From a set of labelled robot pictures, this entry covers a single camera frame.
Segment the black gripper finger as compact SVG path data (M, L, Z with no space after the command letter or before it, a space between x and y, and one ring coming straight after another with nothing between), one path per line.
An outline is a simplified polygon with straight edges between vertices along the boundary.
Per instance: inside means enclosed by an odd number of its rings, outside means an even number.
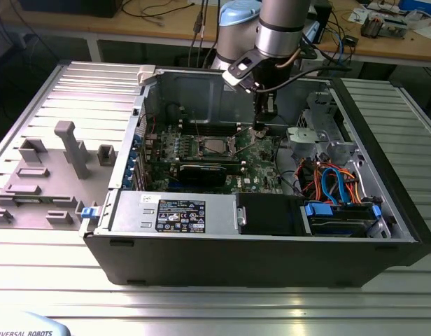
M268 122L271 122L277 115L276 91L268 93L254 94L254 119L253 129L256 134L262 132Z

